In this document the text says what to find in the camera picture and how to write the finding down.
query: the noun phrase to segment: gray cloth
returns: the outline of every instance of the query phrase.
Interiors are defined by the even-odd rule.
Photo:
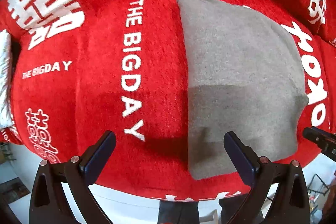
[[[194,179],[235,172],[234,131],[272,161],[297,150],[308,103],[293,37],[263,14],[219,0],[177,0],[188,60],[188,167]]]

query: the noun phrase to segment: white floor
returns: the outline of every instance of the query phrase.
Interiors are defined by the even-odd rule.
[[[26,187],[29,190],[32,190],[36,171],[42,159],[30,152],[23,145],[11,144],[11,150],[14,158],[17,159],[16,161],[11,162],[13,171],[22,180]],[[315,173],[317,173],[326,183],[330,183],[334,178],[333,173],[335,170],[336,163],[320,154],[314,161],[303,169],[303,172],[307,183],[310,182]],[[63,184],[63,188],[76,219],[81,223],[85,223],[85,220],[83,219],[71,195],[68,185]],[[114,224],[157,223],[159,210],[158,200],[133,196],[99,185],[91,185],[89,188],[101,208]],[[273,185],[269,191],[269,195],[275,193],[276,188],[277,186]],[[22,224],[28,224],[29,201],[30,195],[27,195],[24,198],[10,204],[10,207]],[[200,217],[209,215],[215,209],[217,209],[218,214],[221,212],[221,208],[218,205],[217,200],[199,202],[198,208]],[[263,208],[264,215],[267,213],[267,210],[268,206]]]

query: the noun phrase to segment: dark pants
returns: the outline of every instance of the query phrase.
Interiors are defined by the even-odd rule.
[[[246,196],[247,194],[219,200],[219,205],[222,207],[220,213],[222,224],[226,224],[230,220]],[[170,202],[161,200],[157,223],[200,224],[197,205],[198,202]],[[263,220],[263,214],[260,211],[253,224],[259,224]]]

